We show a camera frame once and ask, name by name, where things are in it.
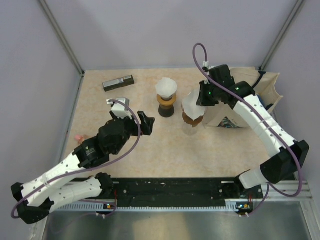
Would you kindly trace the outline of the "white paper coffee filter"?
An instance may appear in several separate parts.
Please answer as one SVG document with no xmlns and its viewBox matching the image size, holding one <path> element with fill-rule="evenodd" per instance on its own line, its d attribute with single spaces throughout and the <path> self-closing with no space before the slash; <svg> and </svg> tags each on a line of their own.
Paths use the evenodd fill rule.
<svg viewBox="0 0 320 240">
<path fill-rule="evenodd" d="M 163 77 L 155 85 L 156 93 L 164 99 L 171 98 L 177 92 L 177 89 L 177 83 L 169 77 Z"/>
<path fill-rule="evenodd" d="M 200 88 L 197 87 L 193 89 L 182 101 L 184 113 L 192 120 L 203 117 L 207 111 L 207 107 L 197 105 L 199 95 Z"/>
</svg>

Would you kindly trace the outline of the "pink glass dripper cone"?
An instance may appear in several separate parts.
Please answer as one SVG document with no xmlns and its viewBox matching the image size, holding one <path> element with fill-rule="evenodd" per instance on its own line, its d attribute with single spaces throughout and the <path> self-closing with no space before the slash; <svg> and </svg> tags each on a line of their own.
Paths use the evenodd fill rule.
<svg viewBox="0 0 320 240">
<path fill-rule="evenodd" d="M 207 111 L 207 107 L 197 105 L 196 101 L 183 101 L 182 108 L 183 112 L 192 120 L 204 116 Z"/>
</svg>

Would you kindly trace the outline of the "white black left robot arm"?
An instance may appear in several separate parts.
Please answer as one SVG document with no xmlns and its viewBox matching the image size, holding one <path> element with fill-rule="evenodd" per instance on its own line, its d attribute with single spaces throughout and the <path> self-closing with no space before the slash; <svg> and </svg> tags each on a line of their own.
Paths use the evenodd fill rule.
<svg viewBox="0 0 320 240">
<path fill-rule="evenodd" d="M 129 107 L 129 99 L 120 97 L 108 99 L 111 106 L 111 120 L 99 128 L 96 136 L 85 139 L 58 165 L 27 183 L 15 183 L 11 192 L 16 205 L 11 211 L 13 219 L 34 224 L 45 219 L 55 210 L 85 199 L 103 200 L 114 191 L 110 175 L 100 172 L 83 181 L 73 183 L 84 174 L 114 164 L 128 156 L 133 146 L 122 156 L 110 161 L 111 155 L 118 155 L 131 137 L 150 136 L 155 123 L 143 111 L 135 114 Z"/>
</svg>

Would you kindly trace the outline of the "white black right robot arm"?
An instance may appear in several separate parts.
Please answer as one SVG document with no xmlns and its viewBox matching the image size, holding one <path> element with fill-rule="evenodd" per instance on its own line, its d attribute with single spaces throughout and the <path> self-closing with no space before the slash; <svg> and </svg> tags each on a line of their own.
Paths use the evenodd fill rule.
<svg viewBox="0 0 320 240">
<path fill-rule="evenodd" d="M 206 80 L 199 83 L 201 107 L 218 103 L 228 105 L 243 118 L 264 144 L 269 160 L 255 169 L 237 176 L 233 192 L 245 198 L 252 188 L 261 184 L 277 184 L 295 172 L 301 173 L 310 146 L 305 140 L 297 141 L 288 134 L 267 112 L 257 93 L 245 81 L 236 83 L 227 65 L 214 68 L 201 67 Z"/>
</svg>

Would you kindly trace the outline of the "black carafe with red lid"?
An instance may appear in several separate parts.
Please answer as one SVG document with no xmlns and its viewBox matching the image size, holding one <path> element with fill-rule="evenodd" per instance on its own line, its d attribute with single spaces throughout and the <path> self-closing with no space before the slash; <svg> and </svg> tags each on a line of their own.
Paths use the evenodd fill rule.
<svg viewBox="0 0 320 240">
<path fill-rule="evenodd" d="M 163 118 L 170 118 L 175 113 L 175 108 L 173 105 L 170 105 L 170 106 L 159 105 L 158 113 Z"/>
</svg>

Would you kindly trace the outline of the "clear glass beaker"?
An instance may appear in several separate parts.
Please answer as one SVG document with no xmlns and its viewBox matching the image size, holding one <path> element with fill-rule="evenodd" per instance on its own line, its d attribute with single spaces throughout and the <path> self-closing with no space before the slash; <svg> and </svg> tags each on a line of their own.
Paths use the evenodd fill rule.
<svg viewBox="0 0 320 240">
<path fill-rule="evenodd" d="M 182 125 L 182 131 L 184 134 L 188 136 L 195 135 L 199 131 L 199 125 L 191 125 L 191 124 L 184 123 Z"/>
</svg>

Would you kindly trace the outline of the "black rectangular box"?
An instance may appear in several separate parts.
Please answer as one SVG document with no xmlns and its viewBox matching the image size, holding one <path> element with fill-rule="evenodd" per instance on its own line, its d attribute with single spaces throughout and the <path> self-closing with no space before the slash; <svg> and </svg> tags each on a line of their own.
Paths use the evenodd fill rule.
<svg viewBox="0 0 320 240">
<path fill-rule="evenodd" d="M 134 77 L 132 75 L 108 80 L 102 83 L 103 90 L 105 92 L 112 91 L 115 89 L 127 87 L 135 83 Z"/>
</svg>

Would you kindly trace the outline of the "beige canvas tote bag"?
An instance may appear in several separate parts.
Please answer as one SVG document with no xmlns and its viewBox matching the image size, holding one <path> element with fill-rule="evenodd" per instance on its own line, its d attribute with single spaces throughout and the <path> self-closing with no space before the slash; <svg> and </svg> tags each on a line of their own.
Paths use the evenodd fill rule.
<svg viewBox="0 0 320 240">
<path fill-rule="evenodd" d="M 236 83 L 245 81 L 260 97 L 262 105 L 268 113 L 272 113 L 279 101 L 283 98 L 276 91 L 275 84 L 279 73 L 266 72 L 261 75 L 258 70 L 252 67 L 232 67 L 230 74 Z M 223 128 L 248 128 L 249 125 L 241 116 L 235 113 L 229 105 L 220 102 L 218 105 L 210 106 L 203 117 L 203 124 L 206 127 Z"/>
</svg>

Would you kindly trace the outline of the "aluminium frame rail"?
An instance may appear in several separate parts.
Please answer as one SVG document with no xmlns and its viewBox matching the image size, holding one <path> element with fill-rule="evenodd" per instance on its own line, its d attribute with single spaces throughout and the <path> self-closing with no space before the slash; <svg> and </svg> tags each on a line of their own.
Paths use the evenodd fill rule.
<svg viewBox="0 0 320 240">
<path fill-rule="evenodd" d="M 283 201 L 285 200 L 286 195 L 292 195 L 298 189 L 299 183 L 294 180 L 285 180 L 276 184 L 275 186 L 268 187 L 265 183 L 260 184 L 260 190 L 263 194 L 263 197 L 267 197 L 269 200 Z M 99 197 L 102 197 L 103 194 L 107 192 L 107 190 L 111 189 L 113 184 L 109 184 L 106 190 L 102 190 L 99 185 L 94 186 L 89 181 L 84 182 L 72 182 L 70 185 L 62 187 L 58 191 L 58 196 L 63 200 L 68 200 L 73 203 L 78 200 L 83 199 L 92 199 L 92 200 L 100 200 Z M 252 202 L 252 201 L 260 201 L 262 199 L 226 199 L 225 201 L 244 201 L 244 202 Z"/>
</svg>

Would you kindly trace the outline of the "left corner aluminium post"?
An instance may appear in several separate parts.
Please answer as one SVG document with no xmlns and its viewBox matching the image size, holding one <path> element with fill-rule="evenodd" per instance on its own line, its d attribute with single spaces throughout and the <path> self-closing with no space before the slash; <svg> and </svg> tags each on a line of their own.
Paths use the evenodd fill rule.
<svg viewBox="0 0 320 240">
<path fill-rule="evenodd" d="M 41 10 L 43 11 L 45 17 L 47 18 L 54 34 L 56 35 L 57 39 L 59 40 L 61 46 L 63 47 L 66 55 L 68 56 L 69 60 L 71 61 L 72 65 L 75 67 L 77 72 L 80 76 L 85 74 L 80 62 L 78 61 L 71 45 L 69 44 L 64 32 L 62 31 L 57 19 L 55 18 L 53 12 L 51 11 L 48 3 L 46 0 L 37 0 L 36 1 L 40 6 Z"/>
</svg>

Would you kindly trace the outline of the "corner aluminium post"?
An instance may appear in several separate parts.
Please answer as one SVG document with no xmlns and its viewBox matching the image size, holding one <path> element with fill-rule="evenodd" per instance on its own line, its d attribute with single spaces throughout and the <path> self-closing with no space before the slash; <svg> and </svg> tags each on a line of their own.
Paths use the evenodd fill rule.
<svg viewBox="0 0 320 240">
<path fill-rule="evenodd" d="M 295 22 L 296 18 L 299 16 L 300 12 L 302 11 L 306 0 L 296 0 L 295 4 L 290 11 L 288 17 L 286 18 L 282 28 L 280 29 L 278 35 L 276 36 L 275 40 L 273 41 L 269 51 L 267 52 L 265 58 L 263 59 L 261 65 L 258 67 L 260 71 L 266 71 L 267 67 L 271 63 L 271 60 L 275 56 L 277 50 L 279 49 L 281 43 L 284 41 L 287 33 L 289 32 L 290 28 L 292 27 L 293 23 Z"/>
<path fill-rule="evenodd" d="M 56 35 L 57 39 L 59 40 L 61 46 L 63 47 L 66 55 L 68 56 L 69 60 L 71 61 L 72 65 L 75 67 L 77 72 L 80 76 L 85 74 L 80 62 L 78 61 L 71 45 L 69 44 L 64 32 L 62 31 L 57 19 L 55 18 L 53 12 L 51 11 L 48 3 L 46 0 L 37 0 L 36 1 L 40 6 L 41 10 L 43 11 L 45 17 L 47 18 L 54 34 Z"/>
</svg>

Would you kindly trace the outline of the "right corner aluminium post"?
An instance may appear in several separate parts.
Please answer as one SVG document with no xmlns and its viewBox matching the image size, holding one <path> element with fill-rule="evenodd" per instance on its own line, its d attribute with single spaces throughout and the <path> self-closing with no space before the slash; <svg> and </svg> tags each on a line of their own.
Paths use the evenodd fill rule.
<svg viewBox="0 0 320 240">
<path fill-rule="evenodd" d="M 290 28 L 292 27 L 293 23 L 295 22 L 296 18 L 299 16 L 300 12 L 302 11 L 306 0 L 296 0 L 295 4 L 290 11 L 288 17 L 286 18 L 282 28 L 280 29 L 278 35 L 276 36 L 275 40 L 273 41 L 269 51 L 267 52 L 265 58 L 263 59 L 261 65 L 258 67 L 260 71 L 266 71 L 267 67 L 271 63 L 271 60 L 275 56 L 277 50 L 279 49 L 281 43 L 284 41 L 287 33 L 289 32 Z"/>
</svg>

